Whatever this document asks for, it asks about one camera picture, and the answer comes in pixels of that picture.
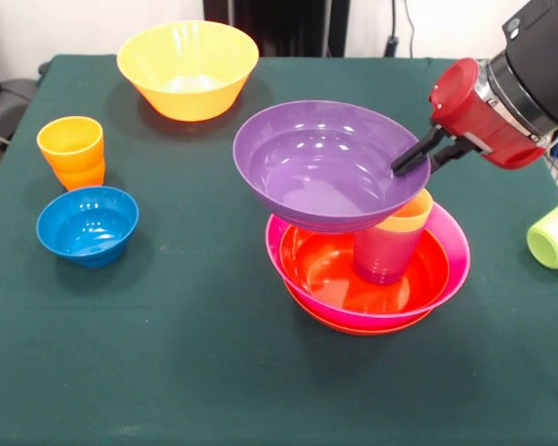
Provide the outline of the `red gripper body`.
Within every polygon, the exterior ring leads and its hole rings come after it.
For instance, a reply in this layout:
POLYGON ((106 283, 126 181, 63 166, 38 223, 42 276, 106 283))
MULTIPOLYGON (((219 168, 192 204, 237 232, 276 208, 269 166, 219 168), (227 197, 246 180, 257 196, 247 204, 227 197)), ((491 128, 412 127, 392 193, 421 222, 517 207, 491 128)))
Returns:
POLYGON ((485 60, 456 61, 438 79, 430 103, 435 125, 453 140, 469 140, 472 151, 499 168, 521 169, 548 149, 551 132, 539 133, 512 114, 485 60))

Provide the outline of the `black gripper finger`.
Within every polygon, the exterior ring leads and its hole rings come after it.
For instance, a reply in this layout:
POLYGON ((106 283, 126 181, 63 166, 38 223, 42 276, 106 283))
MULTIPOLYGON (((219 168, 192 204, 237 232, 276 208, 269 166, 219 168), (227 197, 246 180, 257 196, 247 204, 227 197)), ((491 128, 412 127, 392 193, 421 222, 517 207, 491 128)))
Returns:
POLYGON ((458 160, 472 151, 472 143, 466 138, 456 138, 450 145, 431 156, 431 173, 434 174, 445 164, 458 160))
POLYGON ((393 174, 396 177, 402 177, 415 170, 428 159, 429 152, 446 136, 447 131, 440 125, 432 126, 425 137, 420 139, 410 149, 406 150, 392 162, 391 168, 393 174))

